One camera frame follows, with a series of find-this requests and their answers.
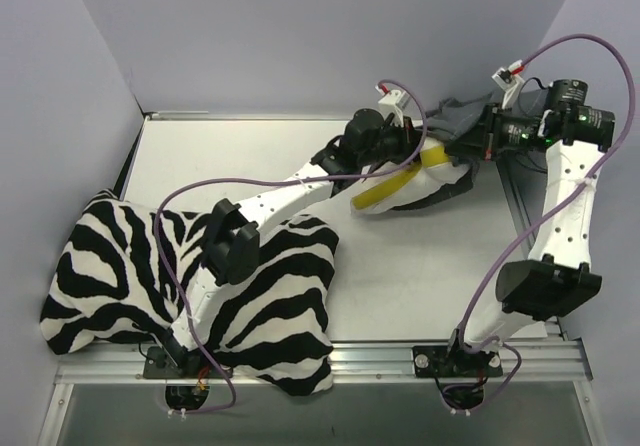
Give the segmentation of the aluminium rail frame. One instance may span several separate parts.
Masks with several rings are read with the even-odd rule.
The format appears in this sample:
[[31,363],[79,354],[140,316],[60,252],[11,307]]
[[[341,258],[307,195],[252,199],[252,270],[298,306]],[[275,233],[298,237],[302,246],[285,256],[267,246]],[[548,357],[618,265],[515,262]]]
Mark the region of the aluminium rail frame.
[[[285,175],[338,132],[335,121],[149,121],[126,193],[96,193],[63,247],[40,316],[47,346],[69,355],[98,341],[155,340],[191,302],[211,209],[248,189],[209,186],[157,213],[161,197],[209,176]],[[200,333],[209,353],[307,397],[332,386],[337,340],[442,337],[514,231],[498,170],[437,204],[363,207],[388,187],[360,181],[263,235],[257,271],[214,297]],[[491,239],[492,227],[502,236]]]

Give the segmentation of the zebra striped cushion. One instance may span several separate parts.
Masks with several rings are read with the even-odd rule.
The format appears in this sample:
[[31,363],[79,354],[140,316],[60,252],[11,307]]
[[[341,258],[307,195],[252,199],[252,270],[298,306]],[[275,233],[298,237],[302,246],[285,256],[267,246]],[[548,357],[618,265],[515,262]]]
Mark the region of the zebra striped cushion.
[[[208,216],[157,212],[103,190],[86,204],[57,261],[39,317],[57,355],[96,341],[154,341],[183,310],[195,283]],[[327,299],[338,234],[299,214],[263,242],[244,283],[223,287],[202,342],[227,367],[291,396],[332,387]]]

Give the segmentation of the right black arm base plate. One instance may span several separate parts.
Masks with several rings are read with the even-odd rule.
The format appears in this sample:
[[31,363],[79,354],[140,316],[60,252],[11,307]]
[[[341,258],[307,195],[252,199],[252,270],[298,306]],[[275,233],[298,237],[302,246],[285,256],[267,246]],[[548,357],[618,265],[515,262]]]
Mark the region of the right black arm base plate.
[[469,354],[447,346],[414,346],[414,374],[419,378],[496,378],[503,375],[497,353]]

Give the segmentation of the white pillow with yellow edge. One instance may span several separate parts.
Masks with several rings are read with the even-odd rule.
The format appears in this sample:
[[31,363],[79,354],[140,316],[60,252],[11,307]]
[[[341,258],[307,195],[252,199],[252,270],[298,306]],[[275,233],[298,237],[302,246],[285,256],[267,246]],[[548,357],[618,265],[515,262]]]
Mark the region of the white pillow with yellow edge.
[[427,138],[419,160],[392,174],[356,183],[350,204],[358,214],[412,211],[452,199],[473,187],[476,168],[445,152],[442,142]]

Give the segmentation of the dark grey checked pillowcase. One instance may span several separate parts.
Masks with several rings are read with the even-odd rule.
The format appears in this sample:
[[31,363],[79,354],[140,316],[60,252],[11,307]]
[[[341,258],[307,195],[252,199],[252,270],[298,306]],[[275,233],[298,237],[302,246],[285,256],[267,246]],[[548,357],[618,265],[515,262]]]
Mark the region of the dark grey checked pillowcase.
[[[546,98],[546,89],[541,89],[537,92],[525,92],[517,97],[512,108],[508,110],[517,116],[533,117],[539,121],[544,110]],[[472,134],[470,131],[478,122],[484,107],[491,104],[495,104],[502,109],[498,94],[492,93],[468,103],[459,103],[451,99],[445,102],[441,110],[427,122],[427,128],[433,133],[432,138],[444,144],[445,152],[455,160],[472,164],[476,168],[476,174],[479,164],[485,160],[472,154],[470,145]],[[513,156],[530,152],[507,152],[498,158],[504,155]]]

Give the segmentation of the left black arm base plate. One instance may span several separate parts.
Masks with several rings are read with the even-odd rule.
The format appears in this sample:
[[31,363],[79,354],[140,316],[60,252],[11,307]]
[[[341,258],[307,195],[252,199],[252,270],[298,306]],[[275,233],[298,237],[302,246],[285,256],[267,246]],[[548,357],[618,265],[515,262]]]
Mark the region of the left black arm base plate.
[[150,347],[142,371],[145,379],[221,379],[221,374],[200,353],[189,353],[181,366],[176,366],[166,351],[158,346]]

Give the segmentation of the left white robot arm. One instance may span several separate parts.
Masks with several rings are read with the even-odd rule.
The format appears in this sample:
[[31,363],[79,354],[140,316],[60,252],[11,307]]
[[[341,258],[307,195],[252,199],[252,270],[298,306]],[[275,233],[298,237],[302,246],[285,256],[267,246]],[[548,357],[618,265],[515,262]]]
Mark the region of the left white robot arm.
[[260,264],[262,238],[311,205],[328,200],[360,179],[366,167],[412,166],[426,139],[400,109],[360,109],[344,131],[316,152],[290,178],[262,182],[264,192],[232,202],[219,200],[208,216],[195,283],[183,290],[184,309],[161,336],[166,364],[180,377],[202,365],[202,334],[213,317],[217,290],[246,281]]

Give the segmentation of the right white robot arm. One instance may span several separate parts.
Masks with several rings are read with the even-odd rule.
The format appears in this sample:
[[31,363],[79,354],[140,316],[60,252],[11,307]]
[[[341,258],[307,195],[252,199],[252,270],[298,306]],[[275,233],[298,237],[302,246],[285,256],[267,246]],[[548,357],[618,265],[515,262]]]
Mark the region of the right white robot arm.
[[536,113],[514,112],[520,92],[514,87],[502,103],[486,105],[478,122],[446,148],[484,161],[540,152],[547,170],[543,215],[527,258],[510,262],[501,254],[485,277],[495,283],[492,302],[476,313],[482,294],[476,291],[443,351],[446,368],[456,375],[475,368],[480,352],[497,351],[524,327],[568,315],[602,286],[592,267],[590,223],[615,116],[586,105],[588,86],[581,80],[553,81]]

